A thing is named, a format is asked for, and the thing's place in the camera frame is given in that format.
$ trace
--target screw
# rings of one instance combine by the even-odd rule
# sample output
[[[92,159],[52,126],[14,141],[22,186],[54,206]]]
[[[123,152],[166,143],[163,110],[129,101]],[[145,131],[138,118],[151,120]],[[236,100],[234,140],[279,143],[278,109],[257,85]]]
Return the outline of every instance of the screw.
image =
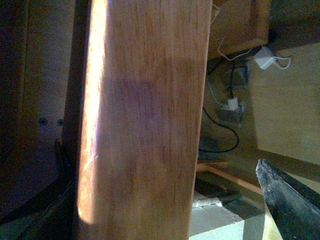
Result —
[[[48,120],[45,119],[44,117],[42,117],[39,119],[39,124],[40,124],[40,126],[45,126],[48,124]]]
[[[63,119],[59,119],[56,124],[58,124],[58,126],[62,126],[64,124],[64,120]]]

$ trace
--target electrical outlet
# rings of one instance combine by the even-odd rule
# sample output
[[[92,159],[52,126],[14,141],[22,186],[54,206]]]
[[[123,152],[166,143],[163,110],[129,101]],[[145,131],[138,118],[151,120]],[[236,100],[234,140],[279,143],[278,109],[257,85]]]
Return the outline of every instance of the electrical outlet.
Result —
[[[238,107],[235,110],[230,110],[228,106],[224,106],[220,109],[217,109],[215,112],[220,120],[220,123],[241,127],[241,124],[244,120],[246,103],[242,100],[239,102]]]

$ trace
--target wooden table leg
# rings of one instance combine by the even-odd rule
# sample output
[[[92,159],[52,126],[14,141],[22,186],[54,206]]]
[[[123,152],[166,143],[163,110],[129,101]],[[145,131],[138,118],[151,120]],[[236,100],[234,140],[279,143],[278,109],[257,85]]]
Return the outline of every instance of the wooden table leg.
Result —
[[[79,239],[187,240],[211,0],[94,0]]]

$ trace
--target black cable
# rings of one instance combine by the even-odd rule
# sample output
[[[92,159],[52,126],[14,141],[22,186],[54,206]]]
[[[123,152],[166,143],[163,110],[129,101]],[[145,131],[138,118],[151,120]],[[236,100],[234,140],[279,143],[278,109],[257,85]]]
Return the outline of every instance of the black cable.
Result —
[[[236,147],[238,147],[239,145],[239,142],[240,142],[240,139],[239,139],[239,135],[237,134],[237,132],[235,130],[233,130],[231,127],[228,127],[228,126],[225,126],[225,125],[222,125],[218,122],[216,122],[210,115],[209,113],[207,112],[207,110],[205,109],[205,107],[203,107],[203,111],[205,112],[205,114],[207,115],[207,117],[216,125],[220,126],[220,127],[223,127],[225,129],[228,129],[230,130],[231,132],[233,132],[233,134],[235,135],[236,137],[236,144],[227,149],[227,150],[222,150],[222,151],[209,151],[209,150],[203,150],[203,149],[199,149],[200,152],[204,152],[204,153],[212,153],[212,154],[222,154],[222,153],[227,153],[227,152],[230,152],[232,150],[234,150]]]
[[[229,87],[228,87],[228,90],[230,91],[230,97],[232,99],[235,97],[233,87],[232,87],[232,81],[234,79],[234,72],[235,72],[235,60],[232,61],[232,70],[231,70],[231,75],[230,75],[230,83],[229,83]]]
[[[216,65],[214,65],[214,67],[206,75],[209,76],[210,74],[212,74],[225,61],[226,61],[225,58],[221,59]]]

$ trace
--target white cable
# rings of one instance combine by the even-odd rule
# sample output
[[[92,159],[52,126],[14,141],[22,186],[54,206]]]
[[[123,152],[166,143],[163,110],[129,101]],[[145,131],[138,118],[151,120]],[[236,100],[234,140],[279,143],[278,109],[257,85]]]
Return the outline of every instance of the white cable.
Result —
[[[211,24],[217,19],[218,15],[219,15],[220,12],[221,12],[221,8],[220,8],[220,7],[218,7],[217,5],[215,5],[215,4],[213,4],[213,3],[212,3],[212,5],[215,7],[216,11],[215,11],[215,13],[214,13],[213,19],[211,20]]]
[[[208,85],[209,85],[210,93],[211,93],[214,101],[215,101],[218,105],[220,105],[221,107],[223,107],[224,104],[222,104],[221,102],[219,102],[219,100],[217,99],[217,97],[216,97],[216,95],[215,95],[215,93],[214,93],[214,90],[213,90],[212,87],[211,87],[211,84],[210,84],[209,79],[207,79],[207,83],[208,83]]]
[[[226,55],[224,55],[224,54],[220,51],[222,42],[225,40],[225,38],[226,38],[226,37],[223,37],[223,38],[221,39],[217,51],[218,51],[218,53],[219,53],[221,56],[225,57],[225,59],[227,59],[228,61],[233,61],[233,60],[235,60],[235,59],[237,59],[237,58],[239,58],[239,57],[241,57],[241,56],[243,56],[243,55],[246,55],[246,54],[250,53],[251,50],[252,50],[252,48],[250,48],[247,52],[241,53],[241,54],[239,54],[238,56],[235,56],[234,58],[231,58],[231,59],[230,59],[230,58],[228,58]]]
[[[281,60],[289,60],[289,62],[288,62],[288,64],[287,64],[287,66],[282,66],[278,61],[275,61],[274,62],[274,64],[278,67],[278,68],[280,68],[280,69],[287,69],[288,67],[290,67],[290,65],[291,65],[291,57],[289,56],[289,57],[279,57],[279,56],[274,56],[274,57],[272,57],[273,59],[281,59]]]
[[[218,15],[219,15],[220,12],[221,12],[221,8],[220,8],[220,7],[218,7],[218,6],[215,5],[215,4],[212,4],[212,5],[215,7],[216,12],[214,13],[214,17],[213,17],[213,19],[211,20],[211,24],[217,19]],[[234,58],[230,59],[230,58],[228,58],[226,55],[224,55],[224,54],[220,51],[222,42],[225,40],[226,37],[224,36],[224,37],[221,37],[221,38],[216,38],[215,35],[214,35],[211,31],[210,31],[210,34],[211,34],[211,36],[212,36],[215,40],[217,40],[217,41],[218,41],[218,40],[221,40],[220,43],[219,43],[219,46],[218,46],[217,51],[218,51],[218,53],[219,53],[221,56],[225,57],[225,59],[227,59],[228,61],[233,61],[233,60],[235,60],[235,59],[237,59],[237,58],[239,58],[239,57],[241,57],[241,56],[243,56],[243,55],[246,55],[246,54],[250,53],[250,51],[252,50],[252,48],[250,48],[247,52],[242,53],[242,54],[240,54],[240,55],[238,55],[238,56],[235,56]]]

